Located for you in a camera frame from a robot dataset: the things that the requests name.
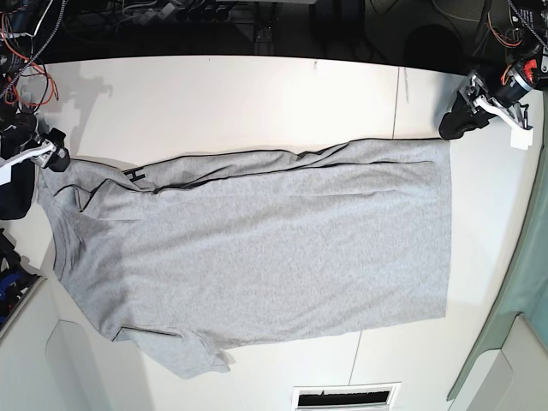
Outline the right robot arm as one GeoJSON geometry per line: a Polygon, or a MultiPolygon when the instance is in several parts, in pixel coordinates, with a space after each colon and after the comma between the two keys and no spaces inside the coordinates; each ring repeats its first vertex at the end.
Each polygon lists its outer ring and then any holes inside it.
{"type": "Polygon", "coordinates": [[[70,163],[66,134],[53,128],[39,131],[39,109],[59,99],[58,87],[41,55],[63,23],[67,3],[61,1],[55,22],[45,39],[37,42],[40,28],[53,9],[52,1],[1,2],[1,171],[11,177],[14,167],[32,162],[42,169],[63,172],[70,163]],[[44,91],[37,101],[19,92],[20,80],[42,79],[44,91]]]}

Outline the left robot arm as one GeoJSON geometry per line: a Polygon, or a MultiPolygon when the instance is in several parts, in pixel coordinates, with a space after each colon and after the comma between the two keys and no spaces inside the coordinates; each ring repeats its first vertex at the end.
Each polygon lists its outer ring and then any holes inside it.
{"type": "Polygon", "coordinates": [[[497,117],[510,127],[510,146],[527,150],[533,144],[533,126],[529,105],[521,100],[547,85],[547,2],[509,1],[509,26],[502,32],[493,24],[491,5],[484,2],[479,29],[504,48],[504,63],[478,66],[468,73],[438,132],[444,140],[457,140],[497,117]]]}

